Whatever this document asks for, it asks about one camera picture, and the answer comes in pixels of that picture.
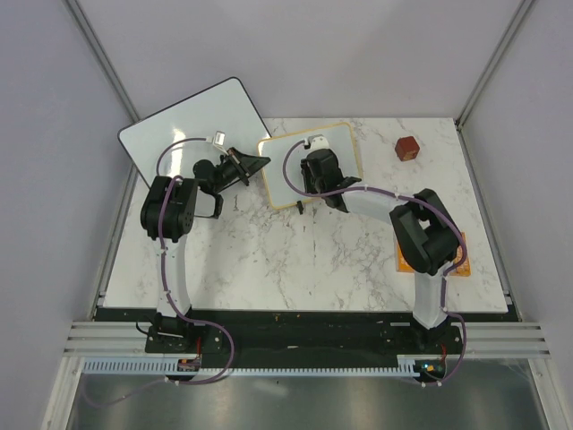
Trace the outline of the yellow framed small whiteboard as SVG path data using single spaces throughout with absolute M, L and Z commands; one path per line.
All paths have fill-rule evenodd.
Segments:
M 276 210 L 300 206 L 318 194 L 362 180 L 355 137 L 347 122 L 264 139 L 257 150 L 270 159 L 262 174 L 269 204 Z

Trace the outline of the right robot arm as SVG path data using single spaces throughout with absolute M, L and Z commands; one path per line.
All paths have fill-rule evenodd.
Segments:
M 424 188 L 407 196 L 344 176 L 330 148 L 304 146 L 300 166 L 304 195 L 318 196 L 330 208 L 386 222 L 392 226 L 399 250 L 415 272 L 412 346 L 431 352 L 442 342 L 440 326 L 449 318 L 445 305 L 446 277 L 454 270 L 458 251 L 465 251 L 458 226 L 435 191 Z

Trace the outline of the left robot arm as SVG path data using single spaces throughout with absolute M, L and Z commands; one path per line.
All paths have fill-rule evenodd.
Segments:
M 218 164 L 207 159 L 195 162 L 191 178 L 157 175 L 151 184 L 140 215 L 158 257 L 160 292 L 150 336 L 166 335 L 166 343 L 177 352 L 189 351 L 197 339 L 185 272 L 186 239 L 199 217 L 197 201 L 205 199 L 205 217 L 217 219 L 224 202 L 220 193 L 237 183 L 250 184 L 250 178 L 269 163 L 269 157 L 230 148 Z

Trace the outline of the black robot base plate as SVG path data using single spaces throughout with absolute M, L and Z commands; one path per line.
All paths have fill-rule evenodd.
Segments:
M 145 350 L 199 354 L 208 365 L 392 366 L 400 355 L 453 357 L 462 350 L 450 319 L 428 331 L 410 313 L 194 310 L 188 337 L 150 336 Z

